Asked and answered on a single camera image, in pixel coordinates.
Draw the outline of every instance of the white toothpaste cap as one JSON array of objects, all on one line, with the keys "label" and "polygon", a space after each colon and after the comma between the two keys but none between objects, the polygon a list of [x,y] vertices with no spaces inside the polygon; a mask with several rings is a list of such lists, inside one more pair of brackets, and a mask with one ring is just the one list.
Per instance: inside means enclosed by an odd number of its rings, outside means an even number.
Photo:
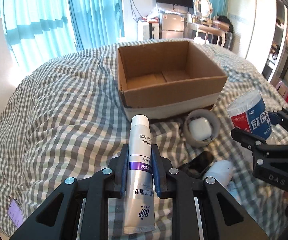
[{"label": "white toothpaste cap", "polygon": [[148,124],[148,118],[145,115],[138,114],[132,118],[132,124],[131,128],[135,125],[145,125],[147,128],[149,128]]}]

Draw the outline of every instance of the checkered bedspread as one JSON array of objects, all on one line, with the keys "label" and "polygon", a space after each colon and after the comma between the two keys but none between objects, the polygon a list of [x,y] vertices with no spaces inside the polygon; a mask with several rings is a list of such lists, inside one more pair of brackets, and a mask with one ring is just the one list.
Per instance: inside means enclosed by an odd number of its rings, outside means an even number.
[{"label": "checkered bedspread", "polygon": [[[10,236],[16,230],[7,216],[12,198],[28,217],[65,178],[92,176],[128,142],[131,126],[118,97],[116,52],[118,46],[140,43],[113,44],[52,59],[17,87],[0,115],[0,232]],[[232,125],[225,109],[252,89],[260,90],[269,111],[286,103],[248,61],[219,46],[199,47],[228,75],[212,110],[221,121],[220,134],[204,149],[216,160],[234,164],[233,180],[243,207],[275,239],[287,223],[283,192],[252,177],[241,148],[230,137]],[[150,125],[152,143],[174,167],[203,151],[186,144],[183,122],[177,118]],[[278,125],[273,131],[277,143],[288,144],[283,128]],[[170,239],[172,200],[155,198],[154,232],[122,235],[123,213],[123,200],[110,199],[110,238]]]}]

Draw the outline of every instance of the silver refrigerator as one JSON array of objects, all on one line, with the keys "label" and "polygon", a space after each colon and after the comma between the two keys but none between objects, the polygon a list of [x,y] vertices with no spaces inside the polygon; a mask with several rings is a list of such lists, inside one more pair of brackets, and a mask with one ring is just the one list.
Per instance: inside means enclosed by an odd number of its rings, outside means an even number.
[{"label": "silver refrigerator", "polygon": [[184,16],[179,14],[161,13],[161,39],[183,38]]}]

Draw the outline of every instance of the cardboard box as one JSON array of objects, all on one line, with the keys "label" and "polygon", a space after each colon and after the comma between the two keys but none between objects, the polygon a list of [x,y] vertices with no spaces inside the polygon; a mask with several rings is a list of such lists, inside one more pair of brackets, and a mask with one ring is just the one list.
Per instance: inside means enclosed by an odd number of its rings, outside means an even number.
[{"label": "cardboard box", "polygon": [[163,119],[211,106],[227,76],[192,41],[120,47],[118,89],[129,120]]}]

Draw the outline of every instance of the cable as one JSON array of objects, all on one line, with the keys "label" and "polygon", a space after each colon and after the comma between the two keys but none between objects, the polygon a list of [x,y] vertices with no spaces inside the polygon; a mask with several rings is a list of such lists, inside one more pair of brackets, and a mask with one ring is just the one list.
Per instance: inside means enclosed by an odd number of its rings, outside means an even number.
[{"label": "cable", "polygon": [[[135,5],[135,3],[134,3],[134,0],[130,0],[130,4],[131,4],[131,11],[132,11],[133,20],[136,21],[136,22],[138,22],[138,21],[139,21],[141,18],[143,18],[143,17],[142,17],[142,15],[140,14],[139,10],[137,9],[137,7],[136,7],[136,5]],[[136,13],[135,13],[135,11],[134,11],[133,6],[134,6],[135,9],[137,10],[137,13],[140,15],[140,17],[136,18]]]}]

